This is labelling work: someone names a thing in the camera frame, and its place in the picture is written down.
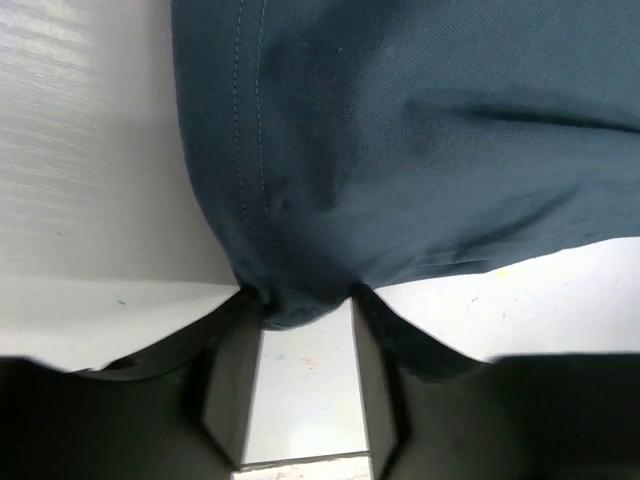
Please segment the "blue-grey t shirt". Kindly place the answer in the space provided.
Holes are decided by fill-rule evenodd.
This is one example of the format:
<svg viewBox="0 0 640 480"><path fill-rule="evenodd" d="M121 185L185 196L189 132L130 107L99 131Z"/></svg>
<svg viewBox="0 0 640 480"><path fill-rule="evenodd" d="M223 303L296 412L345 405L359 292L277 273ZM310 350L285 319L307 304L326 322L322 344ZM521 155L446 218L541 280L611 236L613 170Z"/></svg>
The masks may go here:
<svg viewBox="0 0 640 480"><path fill-rule="evenodd" d="M197 201L266 327L639 233L635 1L175 1Z"/></svg>

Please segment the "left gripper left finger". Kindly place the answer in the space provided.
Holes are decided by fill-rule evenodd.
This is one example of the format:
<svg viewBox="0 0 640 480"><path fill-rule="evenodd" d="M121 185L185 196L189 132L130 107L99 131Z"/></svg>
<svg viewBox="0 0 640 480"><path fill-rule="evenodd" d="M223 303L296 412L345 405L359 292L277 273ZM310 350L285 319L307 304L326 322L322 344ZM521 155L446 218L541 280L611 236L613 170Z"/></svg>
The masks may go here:
<svg viewBox="0 0 640 480"><path fill-rule="evenodd" d="M101 479L228 479L246 445L261 347L259 294L75 376L93 408L82 446Z"/></svg>

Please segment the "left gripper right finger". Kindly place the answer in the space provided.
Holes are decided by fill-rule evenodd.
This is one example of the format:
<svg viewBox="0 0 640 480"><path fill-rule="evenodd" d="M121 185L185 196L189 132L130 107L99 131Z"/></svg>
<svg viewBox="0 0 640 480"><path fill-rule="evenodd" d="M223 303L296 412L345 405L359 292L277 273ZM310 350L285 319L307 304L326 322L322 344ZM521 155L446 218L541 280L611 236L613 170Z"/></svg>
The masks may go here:
<svg viewBox="0 0 640 480"><path fill-rule="evenodd" d="M420 330L365 285L351 300L373 478L494 478L492 364Z"/></svg>

